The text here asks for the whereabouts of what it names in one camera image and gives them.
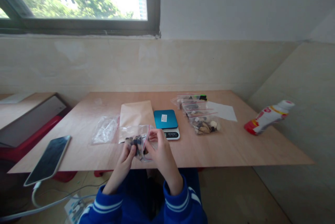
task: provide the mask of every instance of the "brown paper envelope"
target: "brown paper envelope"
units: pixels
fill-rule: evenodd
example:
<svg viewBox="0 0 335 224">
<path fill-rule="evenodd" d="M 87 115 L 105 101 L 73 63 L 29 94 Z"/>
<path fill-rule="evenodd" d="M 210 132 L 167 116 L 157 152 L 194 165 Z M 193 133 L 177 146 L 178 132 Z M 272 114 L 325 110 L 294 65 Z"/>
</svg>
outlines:
<svg viewBox="0 0 335 224">
<path fill-rule="evenodd" d="M 152 125 L 156 128 L 154 112 L 152 111 L 151 101 L 124 103 L 121 105 L 120 129 L 135 125 Z"/>
</svg>

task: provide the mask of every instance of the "phone screen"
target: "phone screen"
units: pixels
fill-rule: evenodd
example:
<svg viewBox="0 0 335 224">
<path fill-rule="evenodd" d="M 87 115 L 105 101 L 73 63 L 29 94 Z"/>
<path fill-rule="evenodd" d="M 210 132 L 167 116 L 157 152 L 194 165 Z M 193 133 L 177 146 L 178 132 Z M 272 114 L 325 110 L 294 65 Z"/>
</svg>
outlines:
<svg viewBox="0 0 335 224">
<path fill-rule="evenodd" d="M 24 186 L 51 178 L 56 173 L 70 139 L 71 136 L 65 136 L 50 141 L 41 159 L 24 183 Z"/>
</svg>

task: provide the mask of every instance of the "hand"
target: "hand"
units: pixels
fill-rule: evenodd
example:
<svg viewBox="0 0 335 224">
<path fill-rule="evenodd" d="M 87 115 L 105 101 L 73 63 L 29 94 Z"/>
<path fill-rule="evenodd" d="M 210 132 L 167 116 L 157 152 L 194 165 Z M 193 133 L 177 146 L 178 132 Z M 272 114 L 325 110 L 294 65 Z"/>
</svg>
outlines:
<svg viewBox="0 0 335 224">
<path fill-rule="evenodd" d="M 176 162 L 173 158 L 170 144 L 162 129 L 152 129 L 149 135 L 150 141 L 157 141 L 158 147 L 155 150 L 150 141 L 147 141 L 146 148 L 152 159 L 155 161 L 158 170 L 165 178 L 172 196 L 180 194 L 183 190 L 183 178 L 180 175 Z"/>
<path fill-rule="evenodd" d="M 102 191 L 103 194 L 116 193 L 119 186 L 129 173 L 135 153 L 136 153 L 135 145 L 132 145 L 132 148 L 129 151 L 127 144 L 126 143 L 123 144 L 122 154 L 118 160 L 116 168 L 114 169 L 111 177 L 109 178 L 105 188 Z"/>
</svg>

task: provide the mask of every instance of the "white bottle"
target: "white bottle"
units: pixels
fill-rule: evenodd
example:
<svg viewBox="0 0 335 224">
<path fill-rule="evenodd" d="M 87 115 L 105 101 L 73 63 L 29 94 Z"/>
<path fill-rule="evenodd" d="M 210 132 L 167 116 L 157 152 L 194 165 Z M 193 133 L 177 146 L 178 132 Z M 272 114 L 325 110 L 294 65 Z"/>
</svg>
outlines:
<svg viewBox="0 0 335 224">
<path fill-rule="evenodd" d="M 294 107 L 294 103 L 283 100 L 277 105 L 272 105 L 263 109 L 255 119 L 250 120 L 244 128 L 253 135 L 259 135 L 270 125 L 284 120 L 289 114 L 289 110 Z"/>
</svg>

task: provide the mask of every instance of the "clear plastic bag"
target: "clear plastic bag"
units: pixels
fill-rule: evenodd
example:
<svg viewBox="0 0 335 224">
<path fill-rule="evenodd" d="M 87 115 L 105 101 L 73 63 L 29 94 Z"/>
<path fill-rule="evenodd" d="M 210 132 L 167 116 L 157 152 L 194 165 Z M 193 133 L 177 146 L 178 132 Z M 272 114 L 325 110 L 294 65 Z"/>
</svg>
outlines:
<svg viewBox="0 0 335 224">
<path fill-rule="evenodd" d="M 177 94 L 177 97 L 171 99 L 171 102 L 177 106 L 177 109 L 181 109 L 181 104 L 184 100 L 198 100 L 200 94 Z"/>
<path fill-rule="evenodd" d="M 203 100 L 187 100 L 183 101 L 182 105 L 183 111 L 186 110 L 197 110 L 197 109 L 208 109 L 207 101 Z"/>
<path fill-rule="evenodd" d="M 92 135 L 91 145 L 111 143 L 119 127 L 120 115 L 100 118 Z"/>
<path fill-rule="evenodd" d="M 142 162 L 150 162 L 152 158 L 146 149 L 146 143 L 149 141 L 150 130 L 154 129 L 152 125 L 138 125 L 120 128 L 120 137 L 125 140 L 128 148 L 136 146 L 135 157 Z M 157 148 L 157 142 L 150 142 L 154 149 Z"/>
<path fill-rule="evenodd" d="M 194 128 L 197 135 L 217 132 L 221 129 L 217 112 L 189 115 L 189 123 Z"/>
<path fill-rule="evenodd" d="M 184 116 L 187 118 L 192 116 L 201 116 L 205 114 L 216 113 L 214 109 L 194 109 L 194 110 L 183 110 Z"/>
</svg>

